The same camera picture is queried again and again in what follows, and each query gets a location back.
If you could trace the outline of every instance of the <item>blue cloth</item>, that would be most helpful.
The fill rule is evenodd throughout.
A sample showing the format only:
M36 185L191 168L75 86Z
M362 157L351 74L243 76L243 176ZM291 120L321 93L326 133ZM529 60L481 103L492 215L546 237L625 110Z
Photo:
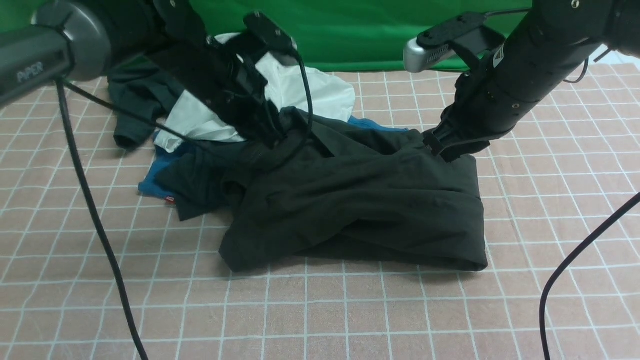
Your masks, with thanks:
M154 140L158 136L158 131L154 133ZM160 146L156 146L156 160L151 164L149 173L140 184L138 191L142 195L166 199L167 197L175 197L175 194L167 191L155 182L156 174L169 166L170 163L178 160L183 155L192 152L195 146L189 142L184 142L174 152L169 153Z
M375 123L375 121L369 119L357 119L355 117L351 117L349 119L349 124L362 128L362 129L373 129L378 131L408 131L408 129L394 129L391 127L384 127ZM154 134L154 140L156 139L158 132ZM161 147L156 146L156 160L151 167L149 168L149 173L145 177L145 179L138 184L138 191L146 196L157 197L160 199L166 199L168 197L175 198L175 194L173 192L167 191L162 188L162 186L158 185L155 181L156 174L169 166L170 163L173 163L175 160L178 160L183 155L193 152L195 146L188 142L182 143L178 149L176 149L173 153L169 153Z
M384 127L382 125L378 125L375 121L369 119L356 119L351 117L349 119L349 124L353 126L357 126L361 129L373 129L379 131L409 131L409 129L394 129L393 127Z

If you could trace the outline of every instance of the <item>green backdrop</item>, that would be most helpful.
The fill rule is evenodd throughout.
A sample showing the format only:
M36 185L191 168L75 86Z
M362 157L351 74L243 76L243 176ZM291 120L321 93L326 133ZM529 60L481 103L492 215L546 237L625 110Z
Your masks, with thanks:
M0 31L29 24L45 0L1 0ZM261 10L298 43L305 63L324 71L401 70L405 43L464 11L485 12L531 5L531 0L191 0L211 34L243 29L242 18ZM522 15L492 18L507 35ZM457 59L438 66L461 70Z

